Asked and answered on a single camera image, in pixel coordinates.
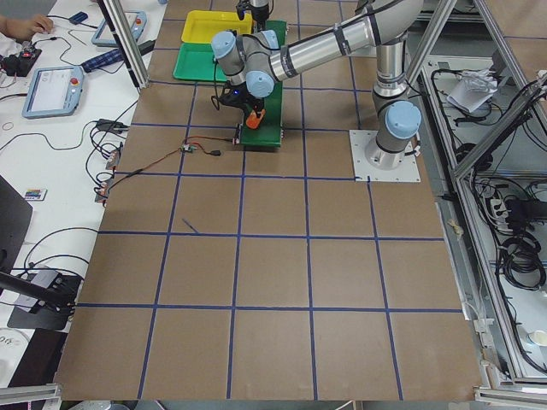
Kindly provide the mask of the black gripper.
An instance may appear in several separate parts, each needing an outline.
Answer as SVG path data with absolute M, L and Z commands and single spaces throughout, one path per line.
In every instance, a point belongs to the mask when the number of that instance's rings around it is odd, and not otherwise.
M 265 24 L 270 16 L 270 2 L 268 0 L 239 0 L 237 16 L 240 21 L 244 19 L 246 11 L 250 11 L 251 18 L 255 22 Z
M 246 83 L 231 85 L 225 83 L 222 93 L 213 95 L 213 105 L 217 110 L 221 105 L 241 109 L 244 112 L 246 124 L 255 124 L 256 117 L 260 119 L 265 114 L 265 102 L 262 98 L 254 97 L 246 87 Z

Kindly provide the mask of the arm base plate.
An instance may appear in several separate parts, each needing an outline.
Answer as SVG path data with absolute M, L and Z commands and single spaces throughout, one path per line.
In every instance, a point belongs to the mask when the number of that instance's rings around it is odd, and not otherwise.
M 420 183 L 414 147 L 391 154 L 376 144 L 375 130 L 349 130 L 354 179 L 358 182 Z

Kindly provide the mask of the person forearm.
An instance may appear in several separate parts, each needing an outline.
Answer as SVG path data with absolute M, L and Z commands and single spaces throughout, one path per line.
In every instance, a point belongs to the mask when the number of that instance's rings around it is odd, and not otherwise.
M 8 18 L 1 15 L 1 34 L 7 38 L 26 41 L 36 33 L 50 33 L 53 21 L 46 15 L 34 15 L 27 19 Z

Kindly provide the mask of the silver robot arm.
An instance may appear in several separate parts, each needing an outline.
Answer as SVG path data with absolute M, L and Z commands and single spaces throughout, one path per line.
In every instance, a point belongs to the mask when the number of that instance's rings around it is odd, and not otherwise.
M 267 29 L 252 34 L 218 32 L 211 47 L 226 82 L 222 93 L 211 100 L 216 107 L 242 110 L 249 125 L 257 128 L 264 115 L 264 100 L 275 84 L 374 47 L 373 103 L 379 130 L 366 146 L 365 157 L 373 167 L 394 170 L 421 125 L 421 112 L 407 97 L 404 59 L 407 31 L 422 6 L 421 1 L 360 1 L 353 17 L 292 44 L 281 44 L 275 31 Z
M 245 12 L 250 11 L 251 18 L 256 23 L 264 25 L 273 11 L 274 6 L 271 3 L 268 0 L 239 0 L 236 5 L 238 19 L 242 21 Z

